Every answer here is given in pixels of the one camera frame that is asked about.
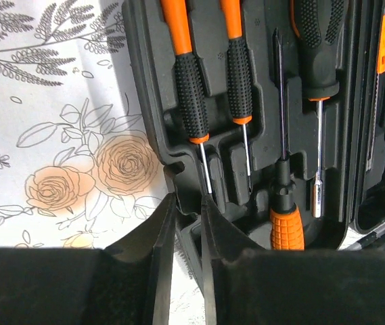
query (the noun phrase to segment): black rubber grip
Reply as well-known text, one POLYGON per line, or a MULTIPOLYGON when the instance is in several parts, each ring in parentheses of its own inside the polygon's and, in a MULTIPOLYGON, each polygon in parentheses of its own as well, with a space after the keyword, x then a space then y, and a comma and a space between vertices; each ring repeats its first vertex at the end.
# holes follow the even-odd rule
POLYGON ((293 29, 300 39, 299 69, 303 95, 309 99, 336 95, 337 40, 348 0, 292 0, 293 29))
POLYGON ((191 53, 176 57, 175 76, 177 97, 183 124, 189 138, 202 138, 208 134, 208 121, 204 90, 198 62, 191 53))
POLYGON ((252 115, 251 71, 243 37, 229 40, 227 52, 228 103, 233 118, 252 115))

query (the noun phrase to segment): metal screwdriver shaft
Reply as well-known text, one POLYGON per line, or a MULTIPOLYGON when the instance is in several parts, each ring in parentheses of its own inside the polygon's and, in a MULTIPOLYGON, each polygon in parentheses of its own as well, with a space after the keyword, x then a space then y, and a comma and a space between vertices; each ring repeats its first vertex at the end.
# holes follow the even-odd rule
POLYGON ((228 104, 233 122, 242 126, 246 153, 246 173, 252 190, 251 165, 248 133, 246 125, 252 120, 252 89, 248 49, 242 32, 240 0, 221 0, 229 38, 228 65, 228 104))
POLYGON ((212 193, 204 143, 208 140, 208 121, 204 90, 197 58, 192 53, 185 0, 161 0, 176 54, 175 78, 180 112, 189 140, 200 147, 207 192, 212 193))
POLYGON ((281 158, 275 164, 275 181, 271 205, 271 245, 277 250, 303 250, 304 233, 302 218, 294 202, 294 183, 291 179, 288 155, 287 108, 284 85, 284 60, 282 35, 278 29, 273 33, 275 74, 279 91, 279 124, 281 130, 281 158))
POLYGON ((348 8, 348 0, 291 0, 290 15, 294 33, 299 40, 299 70, 302 94, 317 102, 317 172, 314 178, 313 216, 323 214, 323 101, 336 95, 338 37, 348 8))

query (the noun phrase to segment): orange and black screwdriver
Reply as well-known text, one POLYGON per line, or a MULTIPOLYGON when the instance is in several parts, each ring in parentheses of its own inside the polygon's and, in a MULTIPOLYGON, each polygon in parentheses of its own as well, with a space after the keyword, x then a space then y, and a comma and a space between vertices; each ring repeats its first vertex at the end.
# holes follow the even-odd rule
POLYGON ((313 191, 316 218, 323 213, 323 101, 340 90, 336 80, 336 50, 347 7, 348 0, 290 0, 292 27, 299 40, 303 96, 317 102, 317 172, 313 191))
POLYGON ((248 134, 246 133, 246 125, 252 120, 251 72, 248 49, 242 32, 240 0, 221 0, 221 7, 225 15, 229 38, 227 52, 228 104, 233 122, 242 126, 246 152, 246 173, 249 186, 252 188, 248 134))
POLYGON ((290 157, 288 155, 288 129, 286 95, 284 85, 284 59, 282 36, 278 29, 273 33, 275 74, 279 90, 279 122, 281 130, 281 158, 275 165, 275 182, 272 186, 271 246, 278 250, 303 250, 304 236, 299 208, 293 197, 294 182, 291 179, 290 157))
POLYGON ((161 0, 161 4, 176 55, 175 79, 183 124, 190 142, 200 147, 207 191, 211 194, 212 184, 204 151, 204 143, 209 138, 207 111, 198 61, 192 53, 185 0, 161 0))

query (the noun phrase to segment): orange screwdriver handle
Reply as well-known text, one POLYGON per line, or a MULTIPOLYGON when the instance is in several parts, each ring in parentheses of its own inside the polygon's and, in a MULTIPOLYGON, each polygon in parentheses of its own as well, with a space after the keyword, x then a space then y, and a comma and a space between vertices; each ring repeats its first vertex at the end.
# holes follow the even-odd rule
POLYGON ((242 36, 242 19, 240 17, 240 0, 221 0, 222 11, 227 24, 229 39, 242 36))
POLYGON ((302 219, 298 207, 292 213, 279 214, 271 209, 271 245, 277 250, 304 250, 302 219))
POLYGON ((185 0, 160 0, 176 56, 192 52, 185 0))

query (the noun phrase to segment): tool case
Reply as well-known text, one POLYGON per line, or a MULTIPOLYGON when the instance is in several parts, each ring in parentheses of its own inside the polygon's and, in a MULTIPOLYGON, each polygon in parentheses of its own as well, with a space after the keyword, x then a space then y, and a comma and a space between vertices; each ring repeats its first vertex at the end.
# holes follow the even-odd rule
MULTIPOLYGON (((315 103, 302 98, 298 42, 290 1, 243 0, 242 24, 252 74, 252 121, 248 124, 252 192, 246 175, 242 130, 233 123, 227 99, 228 36, 219 0, 187 0, 192 47, 206 96, 210 139, 205 150, 212 198, 223 216, 269 248, 271 184, 281 144, 272 34, 284 36, 288 148, 294 198, 302 216, 305 248, 337 249, 349 226, 361 234, 385 220, 385 73, 378 87, 373 127, 376 66, 385 1, 349 1, 336 56, 340 90, 324 102, 323 217, 311 213, 317 170, 315 103), (372 168, 368 145, 375 138, 372 168)), ((131 66, 150 146, 177 195, 177 237, 199 285, 200 211, 206 193, 198 148, 187 140, 179 113, 175 53, 160 0, 126 0, 122 14, 131 66)))

